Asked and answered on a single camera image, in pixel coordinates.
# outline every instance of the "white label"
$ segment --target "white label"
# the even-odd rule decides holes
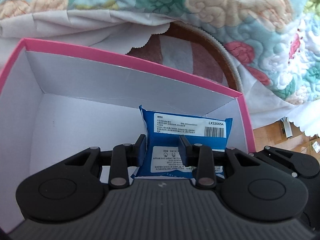
[[[320,151],[320,145],[318,144],[317,141],[315,141],[315,143],[312,145],[312,147],[315,149],[316,153],[318,153]]]
[[[226,122],[169,114],[154,115],[154,132],[205,137],[227,137]]]
[[[195,167],[185,167],[179,154],[178,147],[154,146],[152,149],[152,159],[150,172],[182,171],[192,172]],[[215,166],[216,173],[223,171],[222,166]]]

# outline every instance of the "floral bedspread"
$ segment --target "floral bedspread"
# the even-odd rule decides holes
[[[163,14],[198,26],[281,99],[295,105],[320,99],[320,0],[0,0],[0,21],[103,8]]]

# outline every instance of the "barcode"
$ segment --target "barcode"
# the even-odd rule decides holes
[[[205,137],[223,137],[224,128],[223,127],[204,127],[204,136]]]

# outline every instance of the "wooden floor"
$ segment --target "wooden floor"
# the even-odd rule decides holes
[[[256,150],[261,151],[265,146],[310,154],[309,141],[317,138],[305,136],[299,128],[291,124],[293,136],[286,138],[281,121],[253,130]]]

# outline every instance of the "white fabric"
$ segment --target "white fabric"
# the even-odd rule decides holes
[[[174,19],[114,10],[48,11],[0,21],[0,68],[23,37],[62,41],[121,54],[144,46],[152,34],[164,33]],[[252,127],[287,116],[307,136],[320,133],[320,101],[291,105],[256,80],[237,60]]]

